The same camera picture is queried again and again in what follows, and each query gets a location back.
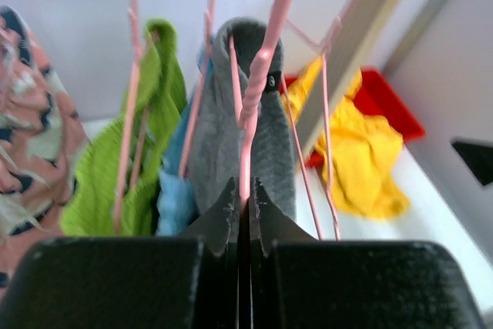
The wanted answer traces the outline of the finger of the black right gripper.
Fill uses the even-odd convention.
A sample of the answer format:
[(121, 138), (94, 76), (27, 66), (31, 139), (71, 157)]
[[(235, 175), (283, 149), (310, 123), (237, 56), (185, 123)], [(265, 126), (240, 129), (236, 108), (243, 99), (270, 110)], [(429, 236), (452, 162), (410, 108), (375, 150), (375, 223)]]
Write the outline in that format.
[(451, 146), (481, 186), (492, 183), (492, 142), (454, 138)]

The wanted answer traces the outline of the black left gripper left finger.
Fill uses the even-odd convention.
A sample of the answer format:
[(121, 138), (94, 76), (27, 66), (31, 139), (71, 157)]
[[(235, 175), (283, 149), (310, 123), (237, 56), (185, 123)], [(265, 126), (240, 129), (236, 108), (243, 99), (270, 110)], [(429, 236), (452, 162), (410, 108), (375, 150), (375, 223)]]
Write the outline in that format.
[(21, 259), (3, 328), (237, 327), (238, 182), (175, 237), (58, 237)]

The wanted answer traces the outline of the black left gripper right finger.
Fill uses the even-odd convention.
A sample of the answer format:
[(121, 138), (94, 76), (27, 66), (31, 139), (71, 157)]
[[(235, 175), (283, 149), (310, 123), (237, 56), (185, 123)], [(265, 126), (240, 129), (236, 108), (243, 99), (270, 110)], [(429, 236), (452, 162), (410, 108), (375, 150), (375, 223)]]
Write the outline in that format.
[(320, 241), (251, 183), (255, 328), (483, 328), (461, 269), (422, 240)]

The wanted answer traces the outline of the yellow shorts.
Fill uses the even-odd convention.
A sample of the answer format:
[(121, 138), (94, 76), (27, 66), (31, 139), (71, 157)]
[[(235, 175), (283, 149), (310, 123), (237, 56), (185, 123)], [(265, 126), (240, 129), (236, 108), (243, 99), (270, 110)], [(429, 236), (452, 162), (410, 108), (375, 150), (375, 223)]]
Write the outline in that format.
[(353, 102), (363, 84), (357, 72), (330, 115), (331, 157), (326, 134), (315, 151), (323, 158), (322, 176), (328, 180), (335, 207), (375, 220), (390, 220), (405, 213), (411, 203), (392, 178), (392, 169), (404, 146), (402, 135), (383, 116), (364, 115)]

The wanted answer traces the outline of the grey shorts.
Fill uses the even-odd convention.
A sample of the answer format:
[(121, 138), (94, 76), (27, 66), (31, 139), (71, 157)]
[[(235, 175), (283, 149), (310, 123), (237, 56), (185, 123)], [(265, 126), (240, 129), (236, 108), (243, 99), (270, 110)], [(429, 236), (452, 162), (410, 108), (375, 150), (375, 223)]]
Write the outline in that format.
[[(236, 124), (229, 42), (233, 41), (240, 84), (247, 87), (250, 64), (263, 44), (266, 24), (236, 17), (225, 22), (213, 40), (211, 75), (203, 88), (189, 152), (188, 177), (195, 201), (205, 213), (226, 182), (240, 171), (240, 131)], [(278, 44), (267, 74), (257, 130), (251, 149), (251, 175), (290, 219), (296, 217), (295, 156), (290, 125), (280, 99), (283, 46)]]

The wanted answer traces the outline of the pink hanger of grey shorts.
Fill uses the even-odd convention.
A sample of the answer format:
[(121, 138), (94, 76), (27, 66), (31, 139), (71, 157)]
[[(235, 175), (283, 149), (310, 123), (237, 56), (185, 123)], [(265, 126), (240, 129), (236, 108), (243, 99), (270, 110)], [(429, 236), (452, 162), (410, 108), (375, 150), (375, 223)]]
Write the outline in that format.
[(239, 117), (236, 119), (243, 132), (240, 147), (240, 199), (245, 205), (250, 197), (251, 148), (257, 129), (258, 105), (267, 82), (267, 73), (292, 0), (274, 0), (269, 22), (267, 23), (263, 44), (250, 65), (250, 77), (243, 99)]

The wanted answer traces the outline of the pink wire hanger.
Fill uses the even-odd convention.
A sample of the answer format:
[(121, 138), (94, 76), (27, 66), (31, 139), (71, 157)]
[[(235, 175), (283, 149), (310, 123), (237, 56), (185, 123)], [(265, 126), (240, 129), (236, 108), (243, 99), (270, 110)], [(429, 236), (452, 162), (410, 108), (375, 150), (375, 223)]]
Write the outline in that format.
[[(359, 2), (359, 0), (350, 0), (345, 6), (343, 11), (333, 20), (330, 28), (327, 31), (327, 34), (324, 36), (324, 38), (318, 43), (315, 44), (313, 40), (311, 40), (304, 32), (302, 32), (295, 24), (292, 23), (291, 20), (287, 20), (287, 24), (315, 51), (319, 53), (320, 60), (321, 60), (321, 77), (322, 77), (322, 83), (323, 83), (323, 108), (324, 108), (324, 133), (326, 137), (326, 150), (327, 150), (327, 158), (328, 158), (328, 163), (329, 163), (329, 169), (328, 169), (328, 179), (329, 183), (326, 186), (325, 189), (325, 195), (327, 198), (327, 202), (330, 206), (330, 211), (332, 215), (332, 221), (333, 221), (333, 229), (334, 229), (334, 235), (335, 239), (339, 240), (340, 239), (340, 230), (339, 230), (339, 223), (338, 223), (338, 215), (337, 211), (335, 209), (335, 206), (333, 205), (333, 200), (331, 199), (330, 195), (330, 187), (331, 187), (331, 181), (333, 177), (333, 165), (332, 165), (332, 159), (331, 159), (331, 147), (330, 147), (330, 114), (329, 114), (329, 99), (328, 99), (328, 78), (327, 78), (327, 59), (330, 56), (331, 50), (332, 50), (332, 43), (335, 38), (335, 36), (338, 34), (340, 29), (342, 28), (343, 22), (347, 18), (348, 14), (352, 10), (352, 8)], [(285, 78), (281, 79), (282, 86), (283, 86), (283, 91), (284, 91), (284, 96), (286, 97), (287, 101), (287, 108), (288, 108), (288, 113), (289, 113), (289, 118), (291, 122), (291, 126), (293, 129), (293, 134), (294, 134), (294, 142), (297, 147), (297, 154), (298, 154), (298, 159), (299, 159), (299, 164), (300, 164), (300, 169), (302, 173), (302, 177), (304, 179), (304, 185), (306, 188), (307, 192), (307, 198), (310, 204), (310, 210), (312, 213), (312, 217), (314, 220), (314, 225), (317, 231), (317, 239), (322, 240), (324, 238), (322, 229), (320, 227), (320, 221), (318, 219), (317, 215), (317, 210), (316, 210), (316, 205), (311, 193), (311, 188), (310, 184), (308, 181), (307, 177), (307, 171), (305, 167), (305, 161), (303, 158), (303, 154), (301, 152), (301, 147), (300, 147), (300, 140), (299, 136), (297, 133), (297, 129), (295, 127), (295, 122), (293, 120), (293, 113), (291, 110), (290, 106), (290, 98), (289, 98), (289, 89), (287, 88), (287, 85), (285, 83)]]

